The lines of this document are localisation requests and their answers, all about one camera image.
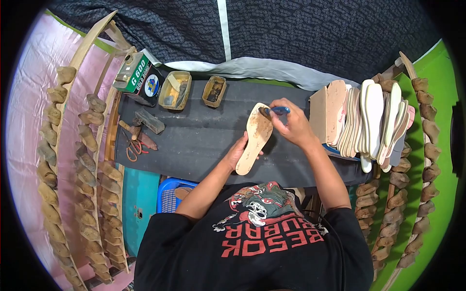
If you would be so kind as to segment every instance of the graphic print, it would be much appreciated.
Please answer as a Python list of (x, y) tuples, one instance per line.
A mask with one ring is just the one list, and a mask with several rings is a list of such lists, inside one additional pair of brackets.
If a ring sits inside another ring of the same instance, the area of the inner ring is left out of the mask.
[(222, 257), (247, 257), (323, 241), (316, 227), (297, 209), (293, 193), (277, 182), (245, 187), (228, 198), (233, 213), (212, 225), (225, 234)]
[(147, 77), (145, 93), (147, 97), (152, 97), (158, 90), (158, 78), (154, 74)]
[[(282, 217), (287, 213), (304, 218), (295, 205), (294, 194), (281, 190), (277, 182), (242, 188), (227, 200), (230, 201), (230, 208), (236, 213), (214, 224), (212, 227), (215, 231), (224, 231), (226, 225), (243, 221), (248, 221), (254, 226), (264, 226), (287, 218)], [(240, 206), (246, 208), (239, 215), (240, 221), (230, 222), (240, 211)]]

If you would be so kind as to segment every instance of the black t-shirt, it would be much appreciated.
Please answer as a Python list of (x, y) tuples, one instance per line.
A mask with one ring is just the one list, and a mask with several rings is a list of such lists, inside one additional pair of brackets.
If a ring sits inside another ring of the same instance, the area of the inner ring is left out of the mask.
[[(136, 291), (341, 290), (342, 252), (326, 224), (311, 223), (276, 182), (234, 185), (200, 221), (154, 215), (137, 255)], [(369, 248), (354, 212), (325, 219), (343, 246), (346, 290), (368, 290)]]

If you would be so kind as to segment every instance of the glue brush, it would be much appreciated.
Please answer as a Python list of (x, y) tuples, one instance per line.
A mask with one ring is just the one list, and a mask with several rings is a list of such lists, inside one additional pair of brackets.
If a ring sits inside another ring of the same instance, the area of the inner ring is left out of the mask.
[(284, 115), (290, 113), (290, 108), (284, 107), (284, 106), (277, 106), (273, 108), (267, 108), (267, 107), (259, 107), (259, 112), (264, 115), (265, 117), (270, 116), (270, 110), (275, 112), (277, 115)]

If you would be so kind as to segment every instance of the man's left hand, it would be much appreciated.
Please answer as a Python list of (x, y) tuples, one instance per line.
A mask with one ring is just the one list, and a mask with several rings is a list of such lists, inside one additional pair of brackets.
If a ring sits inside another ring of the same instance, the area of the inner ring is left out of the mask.
[(236, 169), (236, 164), (241, 158), (241, 155), (244, 152), (244, 147), (247, 143), (247, 132), (245, 131), (243, 136), (236, 141), (236, 143), (230, 148), (228, 153), (223, 158), (223, 161), (231, 167), (232, 172)]

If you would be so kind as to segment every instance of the blue brush handle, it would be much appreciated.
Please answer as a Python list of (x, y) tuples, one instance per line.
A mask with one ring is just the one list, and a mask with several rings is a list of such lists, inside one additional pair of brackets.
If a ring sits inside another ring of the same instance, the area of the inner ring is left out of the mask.
[(271, 110), (274, 111), (275, 114), (277, 115), (284, 115), (284, 114), (288, 114), (291, 112), (290, 108), (284, 107), (284, 106), (274, 107), (274, 108), (271, 108)]

